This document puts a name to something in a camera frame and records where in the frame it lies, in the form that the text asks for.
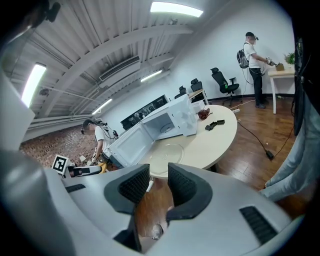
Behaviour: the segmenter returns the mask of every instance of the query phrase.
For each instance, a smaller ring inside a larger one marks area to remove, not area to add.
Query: white desk
[[[196,90],[192,93],[189,94],[189,99],[191,100],[192,98],[196,97],[197,95],[202,94],[204,97],[204,101],[206,105],[209,105],[209,102],[207,100],[206,94],[205,94],[205,90],[204,89],[200,89],[200,90]]]
[[[205,108],[210,108],[212,114],[206,120],[200,120],[197,116],[195,135],[180,135],[153,143],[151,150],[139,162],[150,164],[150,175],[160,179],[168,178],[168,162],[208,169],[223,157],[236,136],[237,118],[224,106],[209,105]],[[205,130],[207,125],[217,120],[224,120],[225,123],[217,125],[213,130]]]
[[[278,78],[295,78],[295,69],[288,68],[283,71],[276,71],[275,69],[269,70],[268,75],[271,80],[272,98],[273,98],[273,113],[276,113],[276,90],[274,79]]]

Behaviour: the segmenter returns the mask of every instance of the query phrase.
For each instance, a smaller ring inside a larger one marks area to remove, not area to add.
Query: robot
[[[40,252],[141,255],[134,213],[149,185],[148,164],[61,178],[19,152],[1,156],[2,204]],[[168,186],[168,229],[145,255],[271,255],[301,221],[230,176],[169,163]]]

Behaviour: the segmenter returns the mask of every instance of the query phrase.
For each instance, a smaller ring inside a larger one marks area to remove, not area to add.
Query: gray backpack
[[[236,54],[236,58],[238,60],[240,68],[246,69],[247,67],[249,67],[249,61],[246,58],[245,51],[243,48],[238,51],[238,53]]]

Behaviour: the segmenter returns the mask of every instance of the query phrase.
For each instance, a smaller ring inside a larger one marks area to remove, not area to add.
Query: potted plant
[[[288,55],[284,54],[284,60],[289,64],[289,68],[292,68],[295,64],[295,53],[289,53]]]

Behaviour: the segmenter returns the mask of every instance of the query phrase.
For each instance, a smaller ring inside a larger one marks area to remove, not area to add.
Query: ceiling light
[[[36,88],[40,82],[41,77],[46,71],[46,66],[40,63],[36,63],[26,81],[24,91],[21,97],[22,102],[29,108],[32,97],[36,91]]]
[[[145,78],[142,78],[142,79],[141,79],[141,83],[143,83],[144,81],[146,81],[146,80],[148,80],[148,79],[150,79],[150,78],[152,78],[152,77],[160,74],[161,72],[162,72],[162,70],[159,70],[159,71],[157,71],[157,72],[155,72],[155,73],[153,73],[153,74],[151,74],[151,75],[148,75],[148,76],[145,77]]]
[[[104,104],[102,104],[100,107],[98,107],[93,113],[92,115],[96,114],[99,110],[101,110],[105,105],[107,105],[108,103],[112,102],[112,98],[108,99]]]
[[[203,13],[202,10],[171,2],[153,2],[150,12],[186,14],[197,18]]]

